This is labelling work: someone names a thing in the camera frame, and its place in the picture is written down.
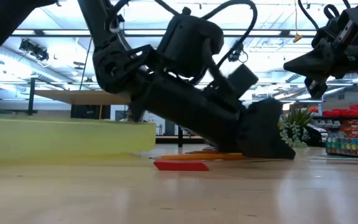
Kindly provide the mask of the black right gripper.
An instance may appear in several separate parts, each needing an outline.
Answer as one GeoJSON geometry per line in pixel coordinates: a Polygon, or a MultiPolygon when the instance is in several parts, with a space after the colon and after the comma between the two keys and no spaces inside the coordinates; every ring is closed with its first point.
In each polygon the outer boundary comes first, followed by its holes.
{"type": "Polygon", "coordinates": [[[332,4],[324,7],[328,22],[317,30],[311,43],[313,49],[285,62],[286,71],[314,80],[358,74],[358,5],[350,7],[348,1],[344,4],[347,8],[342,12],[332,4]]]}

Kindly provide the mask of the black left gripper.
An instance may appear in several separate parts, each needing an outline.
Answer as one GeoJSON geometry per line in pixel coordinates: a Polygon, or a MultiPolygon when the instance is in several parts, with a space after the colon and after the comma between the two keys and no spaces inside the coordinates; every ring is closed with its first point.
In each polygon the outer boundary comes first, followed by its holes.
{"type": "Polygon", "coordinates": [[[242,152],[252,158],[295,158],[294,150],[280,137],[282,103],[267,98],[246,110],[239,101],[249,89],[249,72],[232,72],[226,78],[230,88],[214,80],[203,90],[162,73],[132,73],[128,80],[134,121],[149,111],[194,131],[220,152],[242,152]]]}

